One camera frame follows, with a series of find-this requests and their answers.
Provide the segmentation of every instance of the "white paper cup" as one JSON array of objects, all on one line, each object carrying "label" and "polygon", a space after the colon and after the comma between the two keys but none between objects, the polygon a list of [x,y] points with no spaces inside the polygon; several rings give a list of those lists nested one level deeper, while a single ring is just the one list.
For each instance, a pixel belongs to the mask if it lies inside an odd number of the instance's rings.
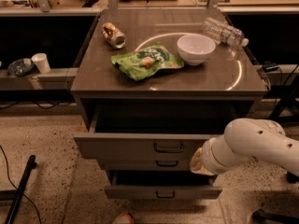
[{"label": "white paper cup", "polygon": [[50,71],[49,62],[45,53],[37,53],[31,60],[35,63],[40,73],[48,73]]}]

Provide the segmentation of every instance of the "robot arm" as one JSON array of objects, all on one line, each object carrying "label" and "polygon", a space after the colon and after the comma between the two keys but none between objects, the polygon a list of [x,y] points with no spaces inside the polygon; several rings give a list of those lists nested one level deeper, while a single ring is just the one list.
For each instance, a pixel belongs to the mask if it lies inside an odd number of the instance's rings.
[{"label": "robot arm", "polygon": [[299,141],[286,137],[272,120],[235,119],[223,135],[205,141],[195,152],[191,171],[218,175],[250,160],[267,161],[299,176]]}]

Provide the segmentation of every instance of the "green chip bag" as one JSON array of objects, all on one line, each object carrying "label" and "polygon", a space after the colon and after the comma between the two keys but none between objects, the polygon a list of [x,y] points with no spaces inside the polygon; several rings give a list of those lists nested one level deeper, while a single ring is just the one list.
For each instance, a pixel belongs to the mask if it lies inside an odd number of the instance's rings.
[{"label": "green chip bag", "polygon": [[184,66],[161,43],[123,55],[111,57],[115,68],[135,81],[151,77],[161,69],[179,69]]}]

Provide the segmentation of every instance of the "floor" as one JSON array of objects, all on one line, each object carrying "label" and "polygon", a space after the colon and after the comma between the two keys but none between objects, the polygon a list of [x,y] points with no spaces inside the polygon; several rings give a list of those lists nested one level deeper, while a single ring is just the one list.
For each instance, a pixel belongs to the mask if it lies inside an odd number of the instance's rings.
[{"label": "floor", "polygon": [[[266,118],[272,108],[273,103],[262,102],[254,117]],[[85,132],[75,105],[51,109],[15,105],[0,110],[0,117],[0,145],[13,183],[19,184],[29,156],[36,155],[37,167],[25,194],[36,204],[44,224],[106,224],[122,212],[132,213],[140,224],[243,224],[251,223],[251,214],[260,208],[299,217],[299,184],[288,183],[285,170],[262,161],[243,163],[219,175],[215,186],[223,191],[217,200],[108,200],[105,173],[95,160],[80,157],[73,140],[74,133]],[[298,125],[285,127],[287,135],[297,140]],[[0,189],[12,189],[2,153],[0,174]],[[10,204],[0,202],[1,223]],[[14,223],[39,223],[36,210],[24,197]]]}]

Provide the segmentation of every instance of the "drawer handle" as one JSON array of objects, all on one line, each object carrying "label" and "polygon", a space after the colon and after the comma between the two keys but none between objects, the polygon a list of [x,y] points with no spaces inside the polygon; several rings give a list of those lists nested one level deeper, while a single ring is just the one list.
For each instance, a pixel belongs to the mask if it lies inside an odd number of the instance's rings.
[{"label": "drawer handle", "polygon": [[154,143],[153,146],[157,153],[181,153],[182,151],[184,151],[184,144],[180,144],[180,147],[177,150],[159,149],[157,143]]},{"label": "drawer handle", "polygon": [[159,191],[156,191],[156,197],[159,199],[172,199],[175,198],[176,193],[172,191],[171,195],[166,195],[166,194],[159,194]]},{"label": "drawer handle", "polygon": [[156,161],[159,167],[176,167],[178,166],[178,161]]}]

